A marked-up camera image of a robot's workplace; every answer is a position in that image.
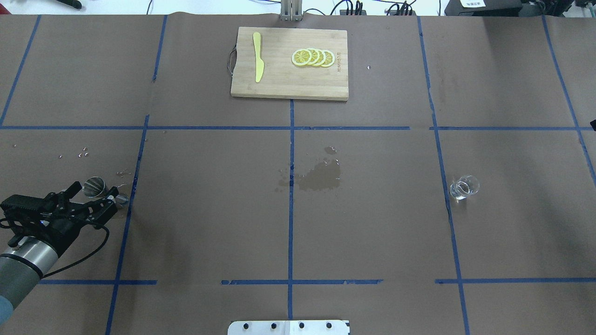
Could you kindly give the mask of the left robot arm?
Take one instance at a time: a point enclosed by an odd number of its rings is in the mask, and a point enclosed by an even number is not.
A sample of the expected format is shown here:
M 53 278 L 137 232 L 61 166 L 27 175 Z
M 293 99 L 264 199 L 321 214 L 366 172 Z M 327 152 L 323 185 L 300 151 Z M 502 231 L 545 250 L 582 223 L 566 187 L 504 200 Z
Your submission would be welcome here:
M 105 189 L 87 203 L 72 202 L 82 189 L 76 181 L 67 189 L 42 198 L 14 194 L 1 203 L 1 227 L 13 233 L 0 256 L 2 323 L 41 280 L 55 274 L 53 265 L 84 227 L 102 229 L 109 238 L 106 223 L 118 212 L 119 189 Z

